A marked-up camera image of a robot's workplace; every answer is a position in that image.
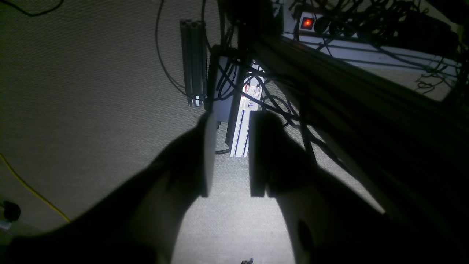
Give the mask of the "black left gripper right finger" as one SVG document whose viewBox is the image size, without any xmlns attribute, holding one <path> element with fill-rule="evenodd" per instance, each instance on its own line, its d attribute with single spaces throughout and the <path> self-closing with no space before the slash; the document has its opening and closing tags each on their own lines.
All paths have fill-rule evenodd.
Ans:
<svg viewBox="0 0 469 264">
<path fill-rule="evenodd" d="M 380 213 L 322 169 L 271 112 L 250 117 L 251 196 L 275 198 L 298 264 L 467 264 L 467 220 L 392 197 Z"/>
</svg>

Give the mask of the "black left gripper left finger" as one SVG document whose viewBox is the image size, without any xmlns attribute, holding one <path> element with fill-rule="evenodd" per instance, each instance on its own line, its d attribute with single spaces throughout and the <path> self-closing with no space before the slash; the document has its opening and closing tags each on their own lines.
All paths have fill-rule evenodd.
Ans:
<svg viewBox="0 0 469 264">
<path fill-rule="evenodd" d="M 17 237 L 9 264 L 169 264 L 186 211 L 208 197 L 216 115 L 173 140 L 144 169 L 70 224 Z"/>
</svg>

